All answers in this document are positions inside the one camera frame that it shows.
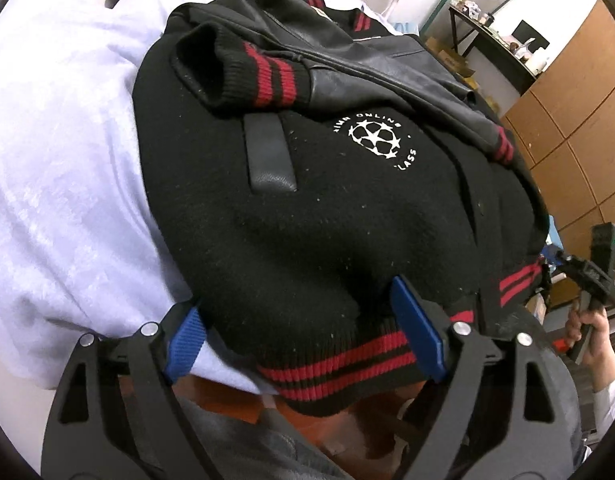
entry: wooden floor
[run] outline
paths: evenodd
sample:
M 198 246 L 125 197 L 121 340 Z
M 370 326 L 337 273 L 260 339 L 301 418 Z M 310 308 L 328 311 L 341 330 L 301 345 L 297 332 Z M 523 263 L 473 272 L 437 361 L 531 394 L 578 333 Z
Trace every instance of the wooden floor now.
M 275 400 L 277 409 L 304 437 L 356 480 L 388 480 L 393 473 L 395 443 L 390 421 L 403 402 L 415 397 L 422 386 L 423 383 L 415 384 L 392 394 L 370 397 L 326 418 L 300 415 L 282 399 Z M 179 380 L 174 391 L 205 410 L 251 423 L 258 420 L 264 408 L 260 396 L 195 376 Z

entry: jacket sleeve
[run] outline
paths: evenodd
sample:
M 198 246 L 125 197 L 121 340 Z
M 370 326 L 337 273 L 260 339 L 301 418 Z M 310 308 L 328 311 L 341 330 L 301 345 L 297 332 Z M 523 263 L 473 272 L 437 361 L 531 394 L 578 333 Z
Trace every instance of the jacket sleeve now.
M 594 418 L 599 438 L 603 438 L 615 419 L 615 380 L 594 394 Z

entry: star ball logo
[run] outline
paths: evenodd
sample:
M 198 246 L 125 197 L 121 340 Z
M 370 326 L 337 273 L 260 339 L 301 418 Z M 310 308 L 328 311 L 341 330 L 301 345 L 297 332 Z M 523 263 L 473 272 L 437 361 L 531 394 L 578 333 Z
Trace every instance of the star ball logo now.
M 372 113 L 344 117 L 334 124 L 335 133 L 345 131 L 354 142 L 374 155 L 397 159 L 394 167 L 405 171 L 414 162 L 416 150 L 409 149 L 406 156 L 398 156 L 401 151 L 401 137 L 397 136 L 399 128 L 401 124 L 395 120 Z

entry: desk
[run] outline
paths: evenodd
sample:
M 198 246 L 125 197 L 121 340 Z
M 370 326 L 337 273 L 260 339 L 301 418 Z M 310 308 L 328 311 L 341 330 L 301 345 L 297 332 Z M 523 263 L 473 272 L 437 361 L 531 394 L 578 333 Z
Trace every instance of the desk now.
M 449 16 L 452 24 L 452 40 L 454 42 L 454 50 L 459 51 L 459 39 L 457 38 L 457 16 L 467 23 L 473 30 L 478 32 L 476 39 L 467 48 L 464 56 L 469 54 L 473 48 L 478 48 L 481 53 L 487 57 L 495 67 L 505 76 L 505 78 L 516 88 L 519 94 L 523 95 L 529 87 L 537 80 L 525 64 L 514 57 L 510 52 L 507 44 L 503 43 L 490 32 L 487 27 L 484 27 L 476 20 L 459 12 L 454 7 L 449 8 Z

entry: metal bolt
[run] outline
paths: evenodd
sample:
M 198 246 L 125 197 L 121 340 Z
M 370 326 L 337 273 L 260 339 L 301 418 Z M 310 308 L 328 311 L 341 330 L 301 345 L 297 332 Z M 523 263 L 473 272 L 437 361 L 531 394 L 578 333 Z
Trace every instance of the metal bolt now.
M 459 335 L 469 335 L 472 332 L 472 327 L 463 321 L 457 321 L 452 325 L 452 328 Z
M 533 342 L 532 336 L 530 334 L 526 334 L 525 332 L 519 332 L 516 336 L 516 341 L 523 346 L 530 346 Z
M 154 322 L 149 322 L 149 323 L 145 323 L 145 325 L 143 325 L 141 327 L 141 333 L 144 336 L 151 336 L 151 335 L 155 335 L 155 333 L 158 332 L 158 324 L 154 323 Z
M 94 335 L 92 334 L 83 334 L 78 340 L 78 343 L 81 346 L 90 346 L 93 342 Z

